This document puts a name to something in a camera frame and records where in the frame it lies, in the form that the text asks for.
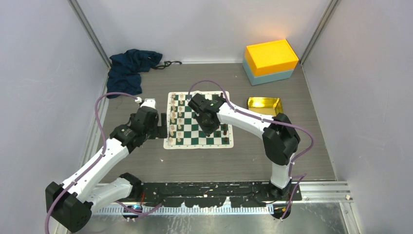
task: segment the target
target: cable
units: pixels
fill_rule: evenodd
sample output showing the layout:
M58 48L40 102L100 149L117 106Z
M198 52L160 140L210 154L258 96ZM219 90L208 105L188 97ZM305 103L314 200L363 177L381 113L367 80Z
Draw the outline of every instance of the cable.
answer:
M294 124L279 122L279 121L275 121L275 120L272 120L272 119L261 119L259 116L256 116L256 115L253 115L253 114L250 114L250 113L246 113L246 112L244 112L244 111L241 111L241 110L236 109L236 108L232 105L232 103L229 101L229 98L228 98L228 96L226 95L225 89L224 89L220 84L218 84L218 83L216 83L215 81L212 81L212 80L207 80L207 79L206 79L206 80L201 80L201 81L198 81L198 82L196 82L195 84L193 84L193 85L191 86L191 88L189 89L189 91L188 91L188 99L189 99L189 97L190 97L189 95L190 95L190 92L192 91L193 87L195 87L195 85L197 85L197 84L199 84L199 83L202 83L202 82L211 82L211 83L216 84L216 85L221 89L221 91L223 92L224 97L225 97L225 99L227 100L226 103L228 104L228 106L229 106L232 110L234 110L234 112L238 112L238 113L240 113L240 114L243 114L243 115L245 115L245 116L248 116L248 117L257 119L257 120L259 120L259 121L263 121L263 122L267 122L267 123L274 123L274 124L277 124L277 125L282 125L282 126L291 127L291 128L295 128L295 129L301 130L301 131L305 132L305 133L311 138L310 146L308 146L306 149L304 149L303 151L301 151L300 153L298 153L298 154L291 160L290 168L289 168L289 170L288 170L288 175L291 176L291 169L292 169L293 163L294 163L299 157L301 157L303 154L305 154L305 153L307 153L309 150L311 150L311 148L314 146L314 141L315 141L315 140L314 140L313 134L312 134L311 132L309 132L307 129L302 128L302 127L297 126L297 125L294 125Z
M295 194L295 192L296 192L296 190L297 190L297 188L298 188L298 184L302 181L302 179L304 179L304 176L306 176L306 175L307 175L307 173L304 173L304 174L301 176L301 178L297 181L296 185L294 186L293 192L291 193L290 200L288 201L288 204L287 204L287 208L285 209L284 213L281 215L281 218L280 218L281 222L282 222L282 219L283 219L283 218L285 217L285 215L287 214L288 209L290 209L290 206L291 206L291 204L292 204L292 202L293 202L294 194Z
M112 92L112 93L106 93L103 94L102 96L100 96L97 100L96 103L94 104L94 118L96 119L97 122L97 126L100 130L100 134L102 136L102 141L103 141L103 148L102 148L102 154L88 167L86 168L86 170L84 172L82 172L78 177L76 177L76 179L74 179L57 197L56 199L53 201L52 205L49 208L49 211L47 212L46 215L46 220L44 221L44 232L46 234L50 234L49 232L49 222L50 222L50 217L52 215L53 210L55 209L56 204L59 202L59 200L62 198L62 196L71 188L73 187L80 179L82 179L82 177L89 172L104 156L105 152L106 152L106 136L105 133L103 132L103 128L102 128L102 124L100 123L100 119L99 119L99 113L98 113L98 104L100 102L100 100L102 100L104 97L109 96L109 95L124 95L124 96L128 96L131 97L133 99L136 99L136 97L130 95L130 94L126 94L126 93L121 93L121 92Z
M158 205L156 205L155 207L153 207L153 208L152 208L150 211L148 211L148 212L138 212L138 211L136 211L136 210L133 210L133 209L127 207L125 204L123 204L123 203L120 202L120 201L116 201L116 203L119 204L119 205L121 205L123 208L125 208L125 209L126 209L127 211L129 211L130 213L133 213L133 214L135 214L135 215L139 215L138 218L143 218L143 217L149 215L150 213L153 213L153 212L157 211L157 210L162 206L162 203L159 203Z
M299 130L305 132L305 133L311 138L310 146L308 146L306 149L304 149L303 151L301 151L300 153L298 153L298 154L291 160L290 166L289 166L289 168L288 168L288 175L289 175L291 178L297 177L297 176L291 176L291 171L292 171L294 162L295 162L299 157L301 157L303 154L305 154L305 153L307 153L309 150L311 150L311 148L314 146L314 141L315 141L315 139L314 139L313 134L312 134L311 132L309 132L307 129L302 128L302 127L297 126L297 125L294 125L294 124L279 122L279 121L275 121L275 120L272 120L272 119L264 119L264 118L261 119L260 117L258 117L258 116L256 116L256 115L253 115L253 114L250 114L250 113L246 113L246 112L244 112L244 111L241 111L241 110L236 109L236 108L231 104L228 96L226 95L225 89L224 89L220 84L218 84L217 82L212 81L212 80L205 79L205 80L201 80L201 81L198 81L198 82L196 82L195 84L193 84L193 85L190 87L189 91L188 91L188 101L190 100L189 97L190 97L190 93L191 93L193 87L195 87L195 85L197 85L197 84L199 84L199 83L203 83L203 82L211 82L211 83L216 84L216 85L221 89L221 91L223 92L224 97L225 97L225 99L227 100L228 106L229 106L232 110L234 110L234 112L238 112L238 113L240 113L240 114L243 114L243 115L245 115L245 116L248 116L248 117L257 119L257 120L259 120L259 121L263 121L263 122L267 122L267 123L274 123L274 124L277 124L277 125L282 125L282 126L286 126L286 127L291 127L291 128L299 129ZM303 174L302 176L300 176L300 179L297 181L297 183L296 183L296 185L295 185L295 187L294 187L294 189L293 189L293 193L292 193L292 194L295 193L295 191L296 191L296 189L297 189L297 187L298 187L298 184L302 181L302 179L303 179L306 175L307 175L307 174ZM289 207L291 206L292 200L293 200L293 196L291 195L290 200L289 200L288 205L287 205L287 209L285 209L284 213L283 213L282 216L281 216L281 221L282 221L282 219L285 217L285 215L287 214L287 211L288 211Z

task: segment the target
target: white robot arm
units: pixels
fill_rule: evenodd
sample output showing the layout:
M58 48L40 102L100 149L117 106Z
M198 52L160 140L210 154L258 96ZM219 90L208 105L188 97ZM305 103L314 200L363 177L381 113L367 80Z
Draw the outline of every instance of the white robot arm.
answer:
M167 138L166 114L159 115L155 108L155 99L145 99L136 113L131 114L130 125L122 124L114 129L106 140L106 151L101 156L100 149L82 168L59 185L52 182L46 188L46 209L49 210L56 197L93 163L96 163L74 186L69 188L58 201L52 217L69 231L77 232L89 221L93 212L123 198L137 198L142 192L141 181L125 173L114 182L94 189L101 179L120 160L128 156L136 147L147 139Z
M286 115L278 114L276 117L260 115L241 108L222 97L209 100L200 94L195 94L188 102L188 106L195 111L194 118L206 135L212 134L221 123L225 123L251 132L262 139L265 154L272 162L270 181L275 186L273 195L278 198L285 197L291 185L289 167L297 151L300 137L294 128L260 121L251 116L291 124Z

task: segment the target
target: chess board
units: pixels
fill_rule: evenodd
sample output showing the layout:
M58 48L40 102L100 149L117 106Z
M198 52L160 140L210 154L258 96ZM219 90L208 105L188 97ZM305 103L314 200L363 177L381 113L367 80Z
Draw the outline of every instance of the chess board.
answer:
M190 97L196 93L212 100L212 97L219 96L221 91L194 91L190 93ZM192 118L195 112L188 106L187 99L188 92L168 94L167 125L169 136L164 140L164 148L168 150L232 148L234 146L232 126L221 124L214 134L205 136L197 121Z

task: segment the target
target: gold tray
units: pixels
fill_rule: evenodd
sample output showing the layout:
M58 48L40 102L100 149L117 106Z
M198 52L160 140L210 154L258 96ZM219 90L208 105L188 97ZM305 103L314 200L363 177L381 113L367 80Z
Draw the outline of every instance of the gold tray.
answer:
M271 116L283 113L281 99L277 97L248 98L248 110Z

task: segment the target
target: dark blue cloth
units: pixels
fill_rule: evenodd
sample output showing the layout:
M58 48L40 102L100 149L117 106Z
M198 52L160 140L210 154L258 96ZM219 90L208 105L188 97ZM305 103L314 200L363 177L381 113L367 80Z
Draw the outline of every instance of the dark blue cloth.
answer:
M154 51L128 50L124 54L112 55L112 67L106 83L108 93L123 92L130 95L142 93L141 76L139 72L148 72L151 67L159 64L162 54Z

